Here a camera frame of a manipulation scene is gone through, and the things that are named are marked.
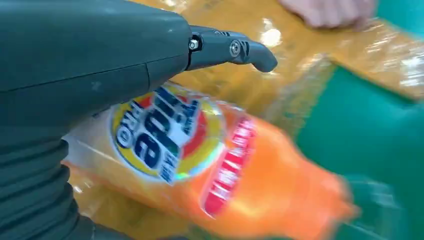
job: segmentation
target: tide detergent bottle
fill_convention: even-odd
[[[279,128],[171,83],[66,140],[71,168],[220,236],[326,240],[358,212],[347,181]]]

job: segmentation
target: finger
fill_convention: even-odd
[[[306,0],[305,14],[303,16],[307,24],[312,27],[323,27],[324,21],[324,1],[325,0]]]
[[[342,26],[349,26],[359,20],[361,14],[359,5],[355,3],[358,0],[339,0],[338,5],[342,16]]]
[[[335,28],[342,24],[341,10],[337,0],[323,0],[325,26]]]
[[[319,2],[322,0],[279,0],[283,6],[298,14],[308,25],[321,27],[323,21]]]
[[[375,15],[377,1],[376,0],[357,0],[359,7],[359,19],[355,25],[358,30],[366,29],[370,20]]]

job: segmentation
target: bolt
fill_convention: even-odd
[[[190,50],[196,50],[199,48],[199,41],[195,40],[195,39],[191,39],[190,42],[188,43],[188,48]]]
[[[241,46],[240,42],[237,40],[232,41],[232,43],[229,46],[229,52],[232,57],[237,57],[240,53]]]

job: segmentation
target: dark green robot arm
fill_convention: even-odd
[[[78,214],[61,138],[185,70],[277,64],[242,34],[200,28],[125,0],[0,0],[0,240],[127,239]]]

